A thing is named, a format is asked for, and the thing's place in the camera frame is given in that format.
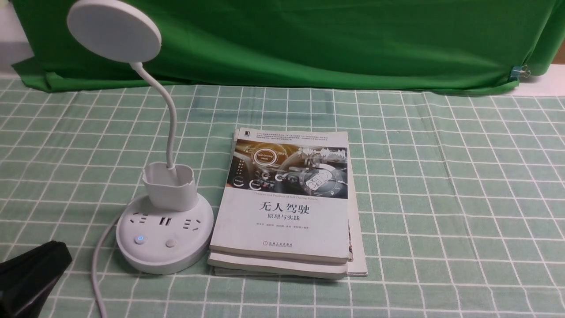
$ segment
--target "lamp base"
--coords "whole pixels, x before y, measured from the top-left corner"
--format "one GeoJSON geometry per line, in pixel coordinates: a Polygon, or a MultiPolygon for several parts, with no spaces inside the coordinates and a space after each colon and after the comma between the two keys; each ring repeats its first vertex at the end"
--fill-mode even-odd
{"type": "Polygon", "coordinates": [[[132,200],[116,227],[116,240],[134,268],[150,274],[172,274],[196,263],[210,243],[214,214],[198,194],[190,210],[155,207],[147,195],[132,200]]]}

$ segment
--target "checkered tablecloth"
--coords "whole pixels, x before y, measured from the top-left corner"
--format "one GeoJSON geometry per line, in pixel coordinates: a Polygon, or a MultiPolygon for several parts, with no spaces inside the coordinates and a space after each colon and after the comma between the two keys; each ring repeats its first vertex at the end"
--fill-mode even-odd
{"type": "MultiPolygon", "coordinates": [[[[236,127],[349,133],[368,277],[170,276],[107,240],[110,317],[565,316],[565,98],[168,87],[176,162],[217,212],[236,127]]],[[[149,88],[46,94],[0,80],[0,260],[59,240],[74,258],[42,317],[98,317],[96,241],[164,161],[166,106],[149,88]]]]}

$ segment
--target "book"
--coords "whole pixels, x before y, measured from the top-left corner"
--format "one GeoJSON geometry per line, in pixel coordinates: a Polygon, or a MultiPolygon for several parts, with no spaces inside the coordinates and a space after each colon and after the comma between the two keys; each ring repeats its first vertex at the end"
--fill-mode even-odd
{"type": "Polygon", "coordinates": [[[347,132],[236,130],[210,250],[344,265],[347,132]]]}
{"type": "Polygon", "coordinates": [[[359,222],[359,210],[355,199],[353,176],[348,174],[349,258],[346,268],[342,265],[288,262],[250,256],[234,256],[211,252],[208,262],[214,266],[217,276],[309,276],[315,278],[340,279],[344,276],[366,276],[367,263],[363,249],[363,238],[359,222]]]}

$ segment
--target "white cable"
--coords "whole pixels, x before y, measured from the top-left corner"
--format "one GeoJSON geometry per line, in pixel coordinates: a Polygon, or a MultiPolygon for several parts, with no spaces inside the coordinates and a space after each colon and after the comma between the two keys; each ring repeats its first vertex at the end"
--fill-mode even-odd
{"type": "Polygon", "coordinates": [[[92,255],[92,267],[90,270],[90,278],[92,280],[92,288],[94,289],[94,296],[96,298],[96,303],[98,304],[98,309],[100,310],[100,318],[108,318],[108,314],[106,313],[106,307],[104,306],[104,302],[102,301],[102,294],[100,293],[100,287],[98,286],[98,277],[96,271],[96,265],[98,264],[98,253],[100,252],[100,248],[102,247],[102,243],[108,236],[108,233],[114,227],[114,225],[120,219],[121,214],[119,214],[100,236],[98,240],[98,244],[96,244],[96,248],[94,249],[94,254],[92,255]]]}
{"type": "Polygon", "coordinates": [[[175,164],[173,162],[173,145],[175,143],[175,132],[176,132],[176,109],[175,103],[171,98],[171,95],[167,92],[165,87],[163,87],[157,80],[155,80],[149,73],[147,73],[142,63],[130,63],[129,64],[135,72],[139,74],[146,82],[148,82],[151,86],[153,86],[161,96],[167,102],[167,106],[169,107],[169,117],[171,119],[171,123],[169,124],[169,139],[167,140],[167,168],[173,169],[175,164]]]}

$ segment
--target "power cord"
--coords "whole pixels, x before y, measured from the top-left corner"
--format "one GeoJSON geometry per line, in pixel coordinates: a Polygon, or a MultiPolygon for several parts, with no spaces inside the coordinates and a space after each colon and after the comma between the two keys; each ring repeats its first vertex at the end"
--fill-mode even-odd
{"type": "Polygon", "coordinates": [[[98,244],[96,244],[96,247],[94,248],[94,254],[92,255],[90,278],[92,280],[92,288],[94,289],[94,297],[96,299],[96,303],[98,304],[98,309],[100,310],[100,318],[108,318],[108,314],[106,313],[106,307],[104,306],[102,294],[100,293],[100,287],[98,286],[98,277],[96,271],[96,265],[98,264],[98,254],[100,252],[100,248],[102,247],[102,243],[104,243],[104,240],[106,240],[108,233],[110,232],[110,230],[112,230],[112,227],[116,225],[116,223],[120,219],[120,216],[121,214],[118,214],[118,216],[116,216],[114,220],[112,220],[110,225],[108,225],[104,233],[102,233],[102,236],[100,236],[100,239],[98,240],[98,244]]]}

